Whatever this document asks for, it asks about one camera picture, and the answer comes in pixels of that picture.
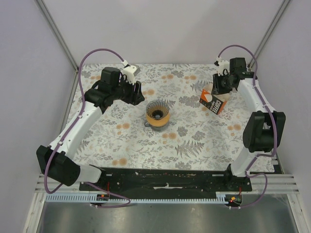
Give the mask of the clear ribbed glass dripper cone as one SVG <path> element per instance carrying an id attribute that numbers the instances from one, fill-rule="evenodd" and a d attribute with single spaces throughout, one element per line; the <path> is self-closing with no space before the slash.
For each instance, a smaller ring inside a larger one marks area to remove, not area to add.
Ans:
<path id="1" fill-rule="evenodd" d="M 155 119 L 164 117 L 169 111 L 168 104 L 163 100 L 153 100 L 146 106 L 146 113 Z"/>

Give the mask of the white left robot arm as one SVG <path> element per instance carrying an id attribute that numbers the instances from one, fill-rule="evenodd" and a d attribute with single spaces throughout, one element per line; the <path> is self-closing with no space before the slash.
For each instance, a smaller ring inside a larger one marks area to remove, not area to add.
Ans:
<path id="1" fill-rule="evenodd" d="M 37 149 L 36 155 L 45 179 L 51 178 L 66 186 L 90 182 L 98 191 L 106 187 L 107 178 L 101 175 L 100 168 L 78 165 L 73 158 L 86 133 L 114 101 L 122 100 L 135 106 L 145 100 L 141 82 L 135 80 L 139 72 L 137 65 L 128 65 L 122 70 L 114 67 L 102 70 L 100 80 L 84 93 L 81 110 L 69 125 L 49 146 Z"/>

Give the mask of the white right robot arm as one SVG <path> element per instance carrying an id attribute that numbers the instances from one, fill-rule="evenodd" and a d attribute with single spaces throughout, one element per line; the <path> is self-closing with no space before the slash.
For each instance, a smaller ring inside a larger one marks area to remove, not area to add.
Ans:
<path id="1" fill-rule="evenodd" d="M 242 135 L 244 147 L 238 158 L 228 167 L 232 174 L 222 180 L 226 190 L 234 191 L 240 186 L 239 177 L 247 176 L 259 157 L 275 156 L 286 117 L 268 102 L 259 86 L 257 72 L 248 70 L 244 58 L 227 61 L 217 57 L 215 65 L 217 72 L 213 75 L 212 93 L 220 95 L 236 90 L 251 111 Z"/>

